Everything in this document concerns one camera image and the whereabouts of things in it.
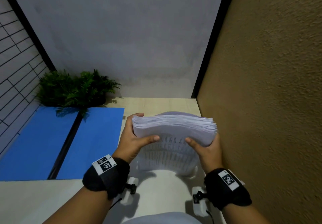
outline qr code tag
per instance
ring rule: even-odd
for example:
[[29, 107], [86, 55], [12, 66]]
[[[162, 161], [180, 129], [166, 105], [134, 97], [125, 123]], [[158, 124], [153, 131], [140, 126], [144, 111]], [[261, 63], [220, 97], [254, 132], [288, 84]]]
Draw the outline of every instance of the qr code tag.
[[226, 170], [221, 171], [220, 173], [218, 173], [218, 175], [227, 184], [231, 191], [234, 191], [239, 187], [238, 182], [236, 182], [235, 179]]
[[94, 166], [97, 174], [100, 175], [116, 166], [116, 163], [114, 159], [108, 154], [93, 162], [92, 165]]

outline black edge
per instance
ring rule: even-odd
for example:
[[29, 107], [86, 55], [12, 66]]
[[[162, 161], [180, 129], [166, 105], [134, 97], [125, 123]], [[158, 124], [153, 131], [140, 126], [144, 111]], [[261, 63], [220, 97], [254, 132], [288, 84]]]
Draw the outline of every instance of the black edge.
[[209, 42], [206, 48], [206, 52], [204, 53], [203, 60], [200, 66], [200, 70], [197, 76], [197, 80], [195, 83], [194, 90], [192, 91], [191, 98], [197, 98], [199, 89], [201, 86], [201, 83], [203, 81], [203, 77], [206, 74], [206, 70], [210, 61], [211, 54], [213, 52], [213, 49], [215, 48], [215, 44], [217, 42], [220, 30], [223, 26], [223, 21], [225, 19], [225, 16], [227, 14], [228, 8], [230, 6], [231, 0], [221, 0], [218, 13], [216, 16], [215, 23], [213, 25], [211, 35], [209, 38]]
[[54, 163], [54, 166], [52, 167], [50, 173], [49, 173], [49, 176], [47, 178], [47, 180], [54, 180], [56, 179], [58, 173], [59, 173], [59, 170], [60, 168], [62, 167], [62, 163], [64, 162], [64, 159], [67, 155], [67, 152], [71, 146], [71, 143], [73, 142], [74, 140], [74, 137], [77, 133], [77, 130], [79, 128], [79, 125], [81, 124], [82, 122], [82, 115], [80, 112], [78, 112], [76, 118], [75, 118], [75, 121], [73, 123], [73, 125], [71, 126], [71, 129], [66, 137], [66, 140], [64, 142], [64, 144], [62, 145], [62, 149], [60, 150], [57, 158], [56, 158], [56, 161]]
[[38, 52], [40, 53], [42, 60], [45, 62], [45, 64], [51, 71], [56, 71], [54, 64], [52, 63], [46, 50], [42, 46], [40, 40], [38, 39], [36, 33], [34, 32], [34, 29], [31, 27], [29, 21], [27, 20], [17, 0], [8, 0], [8, 2], [10, 3], [12, 9], [14, 10], [18, 19], [20, 20], [21, 24], [25, 28], [26, 32], [28, 33], [30, 39], [33, 41], [35, 47], [38, 49]]

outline stack of paper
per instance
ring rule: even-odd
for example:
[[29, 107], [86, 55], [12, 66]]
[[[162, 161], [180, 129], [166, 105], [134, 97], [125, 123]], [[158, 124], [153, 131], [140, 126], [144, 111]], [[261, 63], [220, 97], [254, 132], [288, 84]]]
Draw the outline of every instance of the stack of paper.
[[141, 170], [168, 169], [187, 175], [198, 163], [198, 155], [184, 141], [193, 138], [206, 147], [217, 133], [212, 118], [199, 117], [182, 112], [165, 112], [152, 117], [134, 116], [134, 134], [137, 137], [159, 135], [158, 142], [141, 149], [137, 156]]

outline black wristband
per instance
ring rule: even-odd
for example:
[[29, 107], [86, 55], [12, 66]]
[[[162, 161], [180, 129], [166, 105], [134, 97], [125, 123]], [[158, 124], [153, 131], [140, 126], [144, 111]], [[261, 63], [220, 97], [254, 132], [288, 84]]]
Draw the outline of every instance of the black wristband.
[[113, 158], [116, 166], [110, 168], [104, 173], [98, 175], [92, 165], [84, 174], [83, 185], [91, 191], [107, 191], [108, 199], [115, 198], [122, 193], [127, 182], [127, 176], [130, 172], [130, 165], [120, 159]]
[[215, 169], [208, 173], [204, 183], [209, 201], [219, 210], [222, 210], [228, 204], [238, 206], [252, 204], [247, 189], [232, 172], [224, 168]]

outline wrist strap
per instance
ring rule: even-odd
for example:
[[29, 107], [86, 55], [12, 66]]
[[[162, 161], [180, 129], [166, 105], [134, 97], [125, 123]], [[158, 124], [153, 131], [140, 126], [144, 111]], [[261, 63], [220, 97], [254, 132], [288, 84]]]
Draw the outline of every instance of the wrist strap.
[[111, 200], [124, 191], [129, 172], [126, 161], [106, 155], [92, 163], [84, 174], [83, 184], [91, 191], [107, 191]]
[[251, 197], [241, 181], [229, 170], [219, 168], [211, 171], [204, 179], [207, 197], [212, 204], [222, 210], [228, 204], [249, 206]]

